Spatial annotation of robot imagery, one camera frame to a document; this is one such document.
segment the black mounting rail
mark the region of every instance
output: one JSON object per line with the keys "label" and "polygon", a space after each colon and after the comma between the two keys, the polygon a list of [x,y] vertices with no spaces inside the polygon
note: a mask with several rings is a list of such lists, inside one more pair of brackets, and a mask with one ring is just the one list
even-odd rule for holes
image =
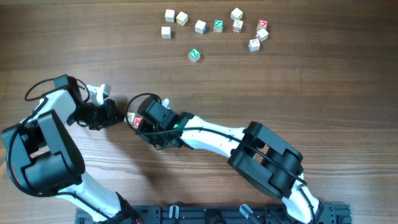
{"label": "black mounting rail", "polygon": [[[251,207],[252,214],[246,218],[241,207],[171,207],[133,206],[142,217],[142,224],[302,224],[291,219],[286,206],[266,205]],[[322,203],[317,212],[317,224],[352,224],[349,205]],[[84,210],[76,210],[75,224],[100,224],[94,222]],[[131,220],[121,224],[134,224]]]}

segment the white block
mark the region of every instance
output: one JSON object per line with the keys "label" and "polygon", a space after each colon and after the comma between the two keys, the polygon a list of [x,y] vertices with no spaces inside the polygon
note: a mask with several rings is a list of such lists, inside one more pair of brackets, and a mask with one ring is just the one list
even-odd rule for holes
{"label": "white block", "polygon": [[195,31],[199,34],[204,34],[206,31],[206,22],[198,21],[195,25]]}
{"label": "white block", "polygon": [[232,27],[233,32],[241,32],[242,31],[242,26],[243,26],[243,21],[240,21],[239,19],[234,21],[234,25]]}
{"label": "white block", "polygon": [[236,8],[231,12],[231,19],[236,20],[236,19],[242,19],[243,12],[242,10]]}
{"label": "white block", "polygon": [[171,27],[162,27],[162,38],[163,39],[171,39],[172,38],[172,28]]}
{"label": "white block", "polygon": [[174,16],[175,16],[174,10],[166,9],[166,13],[164,14],[166,22],[174,22]]}
{"label": "white block", "polygon": [[127,112],[127,119],[124,118],[124,122],[129,121],[130,124],[132,124],[132,122],[134,121],[134,117],[136,116],[135,113],[132,112]]}
{"label": "white block", "polygon": [[252,39],[249,41],[249,50],[256,51],[260,49],[260,42],[257,39]]}
{"label": "white block", "polygon": [[188,58],[192,61],[192,62],[197,62],[200,58],[200,51],[197,49],[192,49],[189,53],[188,53]]}
{"label": "white block", "polygon": [[180,12],[176,19],[178,24],[184,26],[188,22],[188,15],[186,15],[184,12]]}
{"label": "white block", "polygon": [[260,42],[263,42],[268,38],[268,32],[263,28],[257,31],[256,38],[259,39]]}

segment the wood grain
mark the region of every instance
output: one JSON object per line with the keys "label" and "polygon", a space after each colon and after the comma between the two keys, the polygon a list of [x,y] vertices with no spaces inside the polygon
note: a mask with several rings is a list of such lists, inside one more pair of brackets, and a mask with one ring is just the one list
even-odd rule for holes
{"label": "wood grain", "polygon": [[[229,18],[237,6],[241,34]],[[168,8],[186,12],[187,26],[165,22]],[[209,25],[205,35],[194,32],[198,19]],[[212,32],[215,19],[224,20],[222,34]],[[249,53],[258,19],[268,19],[270,36]],[[36,106],[23,101],[30,86],[64,73],[109,83],[120,104],[154,92],[210,122],[265,124],[304,155],[312,194],[349,203],[354,223],[397,223],[397,24],[397,4],[388,1],[0,6],[0,128]],[[161,38],[162,26],[172,27],[172,39]],[[188,59],[194,47],[197,63]],[[216,154],[156,151],[124,124],[67,129],[87,171],[134,205],[273,202]],[[0,223],[74,220],[69,202],[18,192],[4,160],[1,144]]]}

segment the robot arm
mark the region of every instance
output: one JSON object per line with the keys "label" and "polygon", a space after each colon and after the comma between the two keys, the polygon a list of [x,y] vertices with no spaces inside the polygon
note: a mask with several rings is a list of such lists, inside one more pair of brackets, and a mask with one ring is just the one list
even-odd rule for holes
{"label": "robot arm", "polygon": [[[218,153],[227,157],[228,164],[255,188],[283,201],[287,213],[295,220],[310,223],[320,216],[317,213],[320,202],[302,183],[303,156],[264,125],[252,121],[247,128],[219,126],[190,113],[178,115],[153,96],[141,103],[137,113],[143,117],[137,133],[148,143]],[[271,161],[264,158],[258,163],[254,160],[257,153],[251,149],[265,146],[269,147],[265,156]]]}
{"label": "robot arm", "polygon": [[[101,129],[123,120],[113,100],[105,100],[110,86],[89,86],[89,103],[81,100],[76,79],[63,75],[54,80],[55,89],[40,99],[35,116],[2,132],[7,150],[12,141],[11,163],[23,190],[37,197],[56,196],[71,201],[88,212],[95,221],[109,223],[136,217],[122,212],[125,200],[104,188],[86,171],[80,151],[64,127],[84,122],[90,129]],[[108,86],[106,94],[103,87]],[[32,157],[39,148],[49,151]]]}

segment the wooden block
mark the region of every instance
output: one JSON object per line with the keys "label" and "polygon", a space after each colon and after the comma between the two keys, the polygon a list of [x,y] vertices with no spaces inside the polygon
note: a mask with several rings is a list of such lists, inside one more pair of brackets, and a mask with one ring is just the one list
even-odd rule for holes
{"label": "wooden block", "polygon": [[231,19],[236,20],[236,19],[242,19],[243,12],[242,10],[236,8],[231,12]]}
{"label": "wooden block", "polygon": [[249,41],[249,50],[256,51],[260,49],[260,41],[258,39],[252,39]]}
{"label": "wooden block", "polygon": [[166,22],[174,22],[175,12],[172,9],[166,9],[166,13],[164,17],[166,18]]}
{"label": "wooden block", "polygon": [[262,20],[262,19],[260,19],[259,20],[259,23],[258,23],[258,25],[257,25],[257,31],[259,31],[259,30],[261,30],[261,29],[267,29],[267,26],[268,26],[268,21],[265,21],[265,20]]}
{"label": "wooden block", "polygon": [[242,31],[242,26],[243,26],[243,21],[240,21],[239,19],[234,21],[234,25],[232,27],[233,32],[241,32]]}
{"label": "wooden block", "polygon": [[162,38],[163,39],[171,39],[172,38],[172,28],[171,27],[162,27]]}
{"label": "wooden block", "polygon": [[263,42],[268,38],[268,32],[262,28],[261,30],[257,31],[256,38],[259,39],[260,42]]}
{"label": "wooden block", "polygon": [[192,49],[188,54],[188,58],[191,59],[192,62],[197,62],[200,58],[200,51]]}
{"label": "wooden block", "polygon": [[188,15],[184,12],[180,12],[177,16],[177,23],[181,25],[185,25],[188,22]]}
{"label": "wooden block", "polygon": [[129,122],[131,125],[133,124],[133,122],[134,122],[134,117],[136,116],[136,114],[135,113],[132,113],[132,112],[127,112],[127,119],[126,118],[124,118],[124,122]]}
{"label": "wooden block", "polygon": [[141,121],[142,121],[142,117],[140,117],[140,116],[135,116],[135,117],[134,117],[134,121],[132,122],[132,127],[133,127],[133,128],[138,128],[138,126],[139,126],[139,124],[141,123]]}
{"label": "wooden block", "polygon": [[206,31],[206,22],[198,21],[195,25],[195,31],[199,34],[204,34]]}
{"label": "wooden block", "polygon": [[214,21],[214,32],[223,32],[224,21]]}

